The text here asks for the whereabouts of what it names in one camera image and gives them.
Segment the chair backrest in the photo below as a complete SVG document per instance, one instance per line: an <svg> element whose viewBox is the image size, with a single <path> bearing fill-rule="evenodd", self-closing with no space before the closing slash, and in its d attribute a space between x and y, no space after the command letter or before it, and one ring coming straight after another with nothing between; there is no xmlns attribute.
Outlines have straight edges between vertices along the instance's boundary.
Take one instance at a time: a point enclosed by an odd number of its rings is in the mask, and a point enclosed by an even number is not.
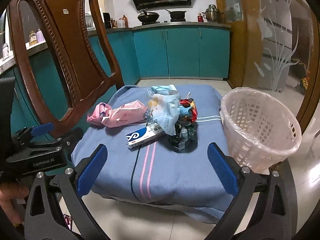
<svg viewBox="0 0 320 240"><path fill-rule="evenodd" d="M111 86L116 85L119 89L124 85L120 67L107 39L98 0L89 0L89 5L102 50L111 68L110 76L101 68L88 39L85 0L24 0L42 30L67 98L68 111L58 120L46 106L30 66L20 1L12 0L8 10L13 54L37 117L41 123L52 122L55 130L51 135L58 137L73 128Z"/></svg>

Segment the light blue plastic bag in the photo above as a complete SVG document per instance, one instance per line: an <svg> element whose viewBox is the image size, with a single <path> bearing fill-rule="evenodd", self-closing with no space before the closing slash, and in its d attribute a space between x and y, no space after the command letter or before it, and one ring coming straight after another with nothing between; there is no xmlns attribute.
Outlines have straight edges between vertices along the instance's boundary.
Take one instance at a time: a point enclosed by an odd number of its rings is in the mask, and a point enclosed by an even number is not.
<svg viewBox="0 0 320 240"><path fill-rule="evenodd" d="M166 134L176 135L174 124L180 113L180 95L177 90L171 90L171 95L154 94L150 101L152 119L159 124Z"/></svg>
<svg viewBox="0 0 320 240"><path fill-rule="evenodd" d="M175 94L175 92L172 91L176 91L177 89L175 88L174 85L169 85L169 86L152 86L151 87L151 91L154 94L160 94L160 95L173 95Z"/></svg>

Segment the blue gripper pad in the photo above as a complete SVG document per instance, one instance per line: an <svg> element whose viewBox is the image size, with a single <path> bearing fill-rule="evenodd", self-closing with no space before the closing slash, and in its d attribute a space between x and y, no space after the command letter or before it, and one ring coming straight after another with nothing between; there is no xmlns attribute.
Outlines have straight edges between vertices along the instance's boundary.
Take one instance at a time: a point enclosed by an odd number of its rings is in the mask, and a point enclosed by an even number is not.
<svg viewBox="0 0 320 240"><path fill-rule="evenodd" d="M239 193L237 176L226 162L225 155L215 143L208 146L208 159L225 191L236 197Z"/></svg>
<svg viewBox="0 0 320 240"><path fill-rule="evenodd" d="M89 158L89 162L77 178L76 193L79 198L90 192L103 165L106 163L108 158L107 147L100 144Z"/></svg>
<svg viewBox="0 0 320 240"><path fill-rule="evenodd" d="M31 130L32 137L38 137L46 133L51 132L54 129L54 124L52 122L45 123L36 127L33 127Z"/></svg>

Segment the white trash bag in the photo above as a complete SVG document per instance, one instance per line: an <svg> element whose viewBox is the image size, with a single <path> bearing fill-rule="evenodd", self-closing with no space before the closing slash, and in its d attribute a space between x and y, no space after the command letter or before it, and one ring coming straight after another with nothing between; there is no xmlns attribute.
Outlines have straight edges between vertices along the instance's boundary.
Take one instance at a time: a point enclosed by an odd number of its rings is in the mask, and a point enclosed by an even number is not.
<svg viewBox="0 0 320 240"><path fill-rule="evenodd" d="M300 146L297 119L267 93L245 87L233 89L222 98L221 111L229 154L240 166L262 173Z"/></svg>

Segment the finger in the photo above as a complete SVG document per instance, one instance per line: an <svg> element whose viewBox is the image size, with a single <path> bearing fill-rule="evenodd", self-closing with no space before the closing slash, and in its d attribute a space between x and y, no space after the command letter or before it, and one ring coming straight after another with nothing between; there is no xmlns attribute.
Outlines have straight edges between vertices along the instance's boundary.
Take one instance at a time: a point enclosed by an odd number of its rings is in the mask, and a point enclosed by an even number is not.
<svg viewBox="0 0 320 240"><path fill-rule="evenodd" d="M18 183L4 183L0 185L0 200L25 198L28 194L29 189Z"/></svg>
<svg viewBox="0 0 320 240"><path fill-rule="evenodd" d="M10 200L0 200L0 206L12 224L21 224L22 218L14 209Z"/></svg>

